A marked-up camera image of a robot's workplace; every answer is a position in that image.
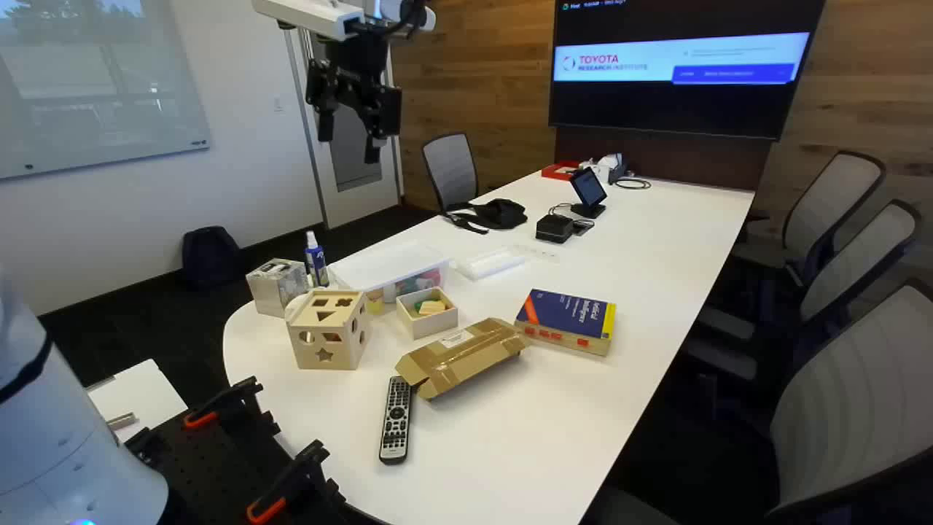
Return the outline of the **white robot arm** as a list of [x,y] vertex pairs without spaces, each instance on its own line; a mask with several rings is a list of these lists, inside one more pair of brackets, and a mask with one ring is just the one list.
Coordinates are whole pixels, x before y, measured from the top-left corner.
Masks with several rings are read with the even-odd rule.
[[0,520],[157,525],[169,481],[108,430],[13,278],[0,278]]

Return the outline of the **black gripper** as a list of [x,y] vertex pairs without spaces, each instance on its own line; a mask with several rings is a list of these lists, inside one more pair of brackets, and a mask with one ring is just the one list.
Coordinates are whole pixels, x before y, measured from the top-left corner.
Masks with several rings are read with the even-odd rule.
[[380,165],[380,137],[399,132],[402,95],[383,81],[389,39],[361,33],[350,41],[328,41],[328,58],[306,67],[306,103],[319,111],[319,140],[331,143],[336,109],[347,106],[368,128],[366,165]]

